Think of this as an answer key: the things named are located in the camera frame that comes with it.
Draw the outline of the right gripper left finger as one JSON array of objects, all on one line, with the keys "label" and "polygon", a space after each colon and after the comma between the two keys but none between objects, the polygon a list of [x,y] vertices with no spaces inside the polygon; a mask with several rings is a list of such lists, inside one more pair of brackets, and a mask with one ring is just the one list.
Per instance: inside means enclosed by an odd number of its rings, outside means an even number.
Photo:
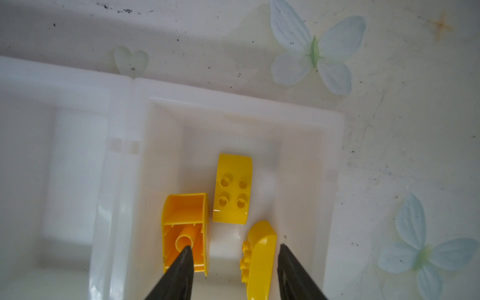
[{"label": "right gripper left finger", "polygon": [[186,246],[145,300],[190,300],[193,276],[193,252]]}]

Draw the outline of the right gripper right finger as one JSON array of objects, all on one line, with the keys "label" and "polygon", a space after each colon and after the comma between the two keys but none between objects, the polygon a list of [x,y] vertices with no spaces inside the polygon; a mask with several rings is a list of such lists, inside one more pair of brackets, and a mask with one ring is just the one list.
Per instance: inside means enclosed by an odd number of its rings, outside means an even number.
[{"label": "right gripper right finger", "polygon": [[281,300],[327,300],[289,247],[280,245],[277,277]]}]

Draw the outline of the yellow lego brick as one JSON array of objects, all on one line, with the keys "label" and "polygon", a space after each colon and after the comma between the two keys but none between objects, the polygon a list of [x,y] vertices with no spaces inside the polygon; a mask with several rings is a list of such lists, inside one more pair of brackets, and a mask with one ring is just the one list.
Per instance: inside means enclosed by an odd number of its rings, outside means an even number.
[{"label": "yellow lego brick", "polygon": [[212,220],[245,225],[249,215],[253,161],[250,157],[219,155]]},{"label": "yellow lego brick", "polygon": [[276,252],[277,235],[268,221],[257,222],[242,244],[241,282],[249,300],[267,300]]},{"label": "yellow lego brick", "polygon": [[164,203],[161,218],[162,270],[165,273],[189,246],[194,272],[209,272],[209,201],[206,193],[170,194]]}]

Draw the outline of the white three-compartment container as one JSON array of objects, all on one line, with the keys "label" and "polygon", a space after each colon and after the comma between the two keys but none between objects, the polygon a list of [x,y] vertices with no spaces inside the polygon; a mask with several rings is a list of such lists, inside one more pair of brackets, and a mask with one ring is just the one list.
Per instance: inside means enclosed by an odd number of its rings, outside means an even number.
[{"label": "white three-compartment container", "polygon": [[[149,79],[1,58],[1,298],[142,300],[173,194],[206,193],[195,300],[243,300],[241,245],[268,221],[325,277],[345,119]],[[252,159],[245,225],[213,221],[221,153]]]}]

